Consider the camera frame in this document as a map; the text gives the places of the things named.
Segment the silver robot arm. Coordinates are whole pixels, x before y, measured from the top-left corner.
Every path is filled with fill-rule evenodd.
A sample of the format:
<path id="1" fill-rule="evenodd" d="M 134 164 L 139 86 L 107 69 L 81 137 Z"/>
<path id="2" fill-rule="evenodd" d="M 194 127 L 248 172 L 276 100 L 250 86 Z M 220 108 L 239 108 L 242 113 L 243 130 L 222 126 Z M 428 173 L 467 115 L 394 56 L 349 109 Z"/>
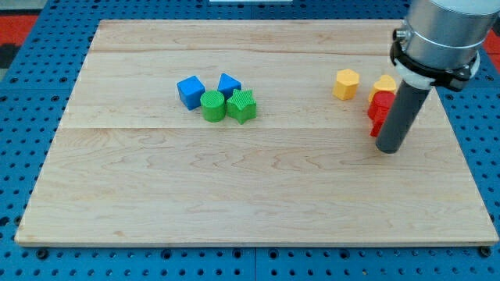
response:
<path id="1" fill-rule="evenodd" d="M 411 87 L 461 91 L 479 69 L 479 48 L 498 15 L 499 0 L 413 0 L 393 31 L 391 61 Z"/>

